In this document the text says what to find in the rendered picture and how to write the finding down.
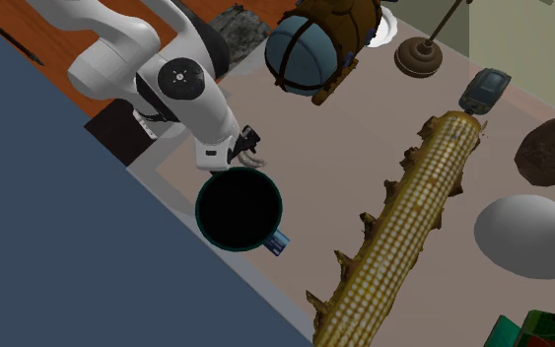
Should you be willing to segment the brown round base with rod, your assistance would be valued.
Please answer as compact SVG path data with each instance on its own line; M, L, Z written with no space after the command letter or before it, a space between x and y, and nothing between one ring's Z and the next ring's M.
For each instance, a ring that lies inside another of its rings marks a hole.
M425 79L433 76L440 69L444 56L435 39L462 2L471 4L473 0L454 0L429 37L413 36L398 46L393 58L395 66L402 73L412 78Z

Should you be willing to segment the blue ball in brown frame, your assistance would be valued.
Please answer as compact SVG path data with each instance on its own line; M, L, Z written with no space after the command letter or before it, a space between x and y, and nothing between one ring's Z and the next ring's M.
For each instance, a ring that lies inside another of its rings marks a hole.
M381 22L381 0L298 0L266 41L266 67L277 87L321 105L357 67Z

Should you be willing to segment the dark grey mottled block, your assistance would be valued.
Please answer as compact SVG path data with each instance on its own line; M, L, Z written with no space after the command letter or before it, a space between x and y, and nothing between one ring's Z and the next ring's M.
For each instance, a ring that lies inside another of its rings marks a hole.
M230 51L230 69L249 56L270 34L269 26L252 11L235 4L209 25L225 40Z

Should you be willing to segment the white plate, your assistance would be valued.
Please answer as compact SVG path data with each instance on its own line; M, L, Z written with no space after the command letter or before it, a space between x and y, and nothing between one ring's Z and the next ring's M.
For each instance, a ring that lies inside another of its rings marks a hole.
M377 48L390 43L398 32L398 21L392 12L382 6L382 19L375 36L367 44L369 48Z

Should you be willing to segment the thin black rod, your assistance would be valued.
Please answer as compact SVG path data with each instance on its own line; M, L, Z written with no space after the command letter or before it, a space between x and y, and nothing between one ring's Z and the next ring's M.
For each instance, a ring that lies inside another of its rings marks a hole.
M23 52L29 60L35 62L39 66L43 66L43 62L33 52L28 50L24 45L22 45L18 40L12 37L1 27L0 27L0 35L3 36L5 39L7 39L12 45L18 48L21 52Z

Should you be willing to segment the grey-blue handheld device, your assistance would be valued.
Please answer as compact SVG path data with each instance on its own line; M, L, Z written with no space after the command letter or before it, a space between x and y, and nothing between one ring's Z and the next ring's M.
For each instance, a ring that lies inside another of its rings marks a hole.
M458 105L468 114L485 115L501 98L512 77L495 68L484 68L469 82Z

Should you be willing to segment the grey egg-shaped vase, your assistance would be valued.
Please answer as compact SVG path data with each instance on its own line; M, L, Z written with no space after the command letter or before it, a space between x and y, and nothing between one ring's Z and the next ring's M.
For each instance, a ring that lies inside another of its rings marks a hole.
M478 215L474 238L499 267L530 279L555 279L555 201L530 194L500 198Z

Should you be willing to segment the yellow corn cob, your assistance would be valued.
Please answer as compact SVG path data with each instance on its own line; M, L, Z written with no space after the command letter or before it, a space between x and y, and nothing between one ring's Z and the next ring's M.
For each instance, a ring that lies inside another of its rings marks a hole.
M448 198L462 192L462 174L484 126L464 111L432 116L422 143L404 153L400 180L384 182L378 217L360 214L364 241L354 257L335 253L340 282L327 301L307 295L315 309L313 347L370 347L430 231L442 225Z

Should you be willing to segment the green box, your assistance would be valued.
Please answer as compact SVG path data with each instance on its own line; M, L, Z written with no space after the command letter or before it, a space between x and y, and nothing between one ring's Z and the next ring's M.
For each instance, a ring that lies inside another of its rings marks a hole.
M555 347L555 313L531 310L522 325L500 315L483 347Z

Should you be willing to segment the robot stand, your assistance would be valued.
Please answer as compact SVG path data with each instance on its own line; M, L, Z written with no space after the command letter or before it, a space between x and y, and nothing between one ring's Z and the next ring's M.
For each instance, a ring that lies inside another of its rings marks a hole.
M155 142L133 116L133 110L129 102L116 99L84 125L126 167Z

